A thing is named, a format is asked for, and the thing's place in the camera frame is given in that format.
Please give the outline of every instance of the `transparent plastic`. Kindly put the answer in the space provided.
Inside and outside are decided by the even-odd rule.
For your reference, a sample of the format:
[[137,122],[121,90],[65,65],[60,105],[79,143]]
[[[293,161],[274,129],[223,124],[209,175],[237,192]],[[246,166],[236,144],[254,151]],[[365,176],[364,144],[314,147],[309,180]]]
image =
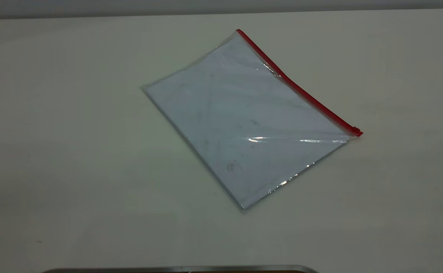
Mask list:
[[242,209],[362,134],[240,30],[142,89]]

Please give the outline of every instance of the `tabletop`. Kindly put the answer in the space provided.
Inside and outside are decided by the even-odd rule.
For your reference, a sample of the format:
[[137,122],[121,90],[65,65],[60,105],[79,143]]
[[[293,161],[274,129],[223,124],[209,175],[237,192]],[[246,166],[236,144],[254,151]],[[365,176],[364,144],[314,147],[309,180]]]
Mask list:
[[[245,212],[140,91],[242,29],[364,134]],[[443,273],[443,10],[0,20],[0,272]]]

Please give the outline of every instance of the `white surface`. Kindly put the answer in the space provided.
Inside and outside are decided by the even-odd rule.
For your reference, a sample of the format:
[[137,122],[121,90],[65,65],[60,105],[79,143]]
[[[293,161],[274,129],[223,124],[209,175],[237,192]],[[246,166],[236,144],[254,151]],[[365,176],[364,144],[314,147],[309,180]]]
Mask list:
[[[241,28],[364,131],[242,214],[139,86]],[[443,10],[0,21],[0,272],[443,273]]]

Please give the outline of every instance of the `red zipper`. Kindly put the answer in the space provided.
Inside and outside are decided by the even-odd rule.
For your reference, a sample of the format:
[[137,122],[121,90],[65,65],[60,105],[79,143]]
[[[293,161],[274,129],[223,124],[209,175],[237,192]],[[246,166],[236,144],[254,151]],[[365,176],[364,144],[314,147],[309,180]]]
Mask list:
[[239,29],[237,30],[237,33],[239,33],[240,36],[242,36],[242,38],[244,38],[244,40],[253,48],[253,50],[255,50],[260,55],[260,57],[262,57],[262,59],[264,59],[264,61],[267,62],[267,64],[269,64],[269,66],[272,67],[272,69],[275,72],[277,72],[284,81],[286,81],[286,83],[290,87],[292,87],[294,90],[296,90],[299,94],[301,94],[306,100],[311,102],[311,104],[313,104],[315,107],[317,107],[324,114],[326,114],[326,116],[333,119],[341,127],[354,133],[355,135],[357,135],[357,137],[362,135],[363,132],[360,131],[360,129],[348,124],[342,118],[340,118],[335,113],[333,113],[331,110],[327,109],[324,105],[322,105],[321,102],[317,101],[315,98],[313,98],[311,95],[309,95],[309,93],[304,91],[303,88],[300,88],[299,85],[297,85],[291,79],[289,79],[289,77],[286,76],[286,74],[284,74],[284,72],[282,72],[281,69],[279,67],[277,67],[277,65],[275,65],[275,63],[272,62],[272,60],[270,60],[270,58],[267,57],[267,55],[265,55],[265,53],[247,36],[247,34],[245,34],[243,31],[241,31]]

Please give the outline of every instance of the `metal object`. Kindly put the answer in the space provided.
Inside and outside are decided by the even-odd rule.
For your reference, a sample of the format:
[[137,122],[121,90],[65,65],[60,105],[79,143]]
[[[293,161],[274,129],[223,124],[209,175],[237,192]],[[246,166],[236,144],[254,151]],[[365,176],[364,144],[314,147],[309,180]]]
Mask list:
[[301,265],[263,265],[263,266],[182,266],[147,268],[57,268],[43,273],[160,273],[160,272],[201,272],[201,271],[300,271],[317,273]]

